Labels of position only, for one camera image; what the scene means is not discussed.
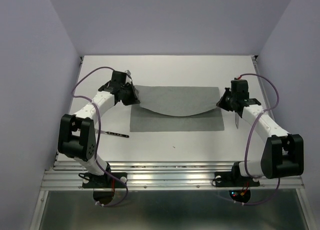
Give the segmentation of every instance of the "gray wall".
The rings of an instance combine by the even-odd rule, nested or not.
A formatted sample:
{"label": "gray wall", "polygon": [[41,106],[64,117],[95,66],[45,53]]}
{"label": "gray wall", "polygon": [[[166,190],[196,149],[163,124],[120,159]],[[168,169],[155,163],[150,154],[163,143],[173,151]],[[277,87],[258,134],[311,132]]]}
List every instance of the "gray wall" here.
{"label": "gray wall", "polygon": [[290,0],[51,0],[81,54],[258,54]]}
{"label": "gray wall", "polygon": [[[320,224],[320,0],[292,0],[258,58],[279,88],[276,120],[305,141],[303,181]],[[274,92],[268,96],[275,102]]]}
{"label": "gray wall", "polygon": [[0,229],[29,227],[79,56],[49,0],[0,0]]}

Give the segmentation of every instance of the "purple cable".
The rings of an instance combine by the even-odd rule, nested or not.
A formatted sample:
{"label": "purple cable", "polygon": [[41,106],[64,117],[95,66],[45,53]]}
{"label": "purple cable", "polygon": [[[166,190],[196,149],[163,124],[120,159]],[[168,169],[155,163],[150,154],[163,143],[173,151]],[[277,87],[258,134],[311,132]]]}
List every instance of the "purple cable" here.
{"label": "purple cable", "polygon": [[[97,105],[95,103],[92,102],[92,100],[86,96],[82,96],[82,95],[75,95],[75,90],[76,88],[78,87],[78,85],[80,83],[82,83],[86,78],[88,78],[88,76],[90,76],[91,74],[93,74],[94,72],[96,72],[97,70],[99,69],[110,69],[112,71],[115,71],[114,69],[112,69],[111,67],[107,67],[107,66],[103,66],[103,67],[99,67],[97,69],[94,69],[93,71],[91,71],[89,74],[87,74],[85,77],[83,77],[74,87],[74,89],[72,90],[71,92],[71,95],[73,98],[81,98],[81,99],[85,99],[87,101],[89,101],[95,108],[96,110],[96,115],[97,115],[97,119],[98,119],[98,137],[96,139],[96,147],[95,147],[95,153],[94,153],[94,158],[97,159],[97,155],[98,155],[98,146],[99,146],[99,142],[100,142],[100,135],[101,135],[101,116],[100,116],[100,112],[99,112],[99,108],[97,107]],[[101,165],[100,163],[97,161],[96,162],[98,167],[105,173],[107,174],[110,178],[116,180],[117,182],[121,183],[123,186],[125,186],[125,195],[116,203],[113,203],[113,204],[107,204],[107,205],[102,205],[100,204],[99,202],[96,202],[96,204],[100,205],[101,207],[112,207],[112,206],[115,206],[115,205],[118,205],[120,204],[128,195],[128,187],[127,185],[122,182],[120,179],[116,178],[115,176],[113,176],[112,174],[108,173]]]}
{"label": "purple cable", "polygon": [[[243,76],[246,76],[246,75],[252,75],[252,76],[256,76],[256,77],[259,77],[259,78],[262,78],[262,79],[266,80],[266,81],[273,87],[273,89],[274,89],[274,91],[275,91],[275,94],[276,94],[276,99],[277,99],[277,100],[276,100],[276,103],[275,103],[275,105],[274,105],[273,107],[264,109],[264,110],[257,116],[257,118],[255,119],[255,121],[254,121],[253,124],[252,124],[252,127],[251,127],[250,132],[249,132],[248,140],[247,140],[247,142],[246,142],[245,154],[244,154],[244,169],[245,169],[245,173],[246,173],[248,176],[250,176],[251,178],[254,178],[254,176],[252,176],[252,175],[249,173],[249,171],[248,171],[248,153],[249,153],[249,146],[250,146],[251,137],[252,137],[252,134],[253,134],[253,132],[254,132],[255,126],[257,125],[257,123],[258,123],[258,121],[259,121],[259,118],[260,118],[264,113],[266,113],[267,111],[270,111],[270,110],[275,109],[275,108],[278,106],[278,104],[279,104],[280,97],[279,97],[279,92],[278,92],[278,90],[276,89],[275,85],[274,85],[270,80],[268,80],[267,78],[265,78],[265,77],[263,77],[263,76],[261,76],[261,75],[259,75],[259,74],[246,73],[246,74],[240,75],[240,77],[239,77],[238,79],[241,79]],[[263,204],[263,203],[269,201],[270,199],[272,199],[272,198],[276,195],[277,190],[279,189],[279,186],[280,186],[280,178],[278,179],[278,184],[277,184],[277,186],[276,186],[276,188],[275,188],[275,191],[274,191],[274,193],[273,193],[272,195],[270,195],[268,198],[266,198],[266,199],[263,200],[263,201],[260,201],[260,202],[257,202],[257,203],[246,203],[246,204],[244,204],[244,205],[254,206],[254,205]]]}

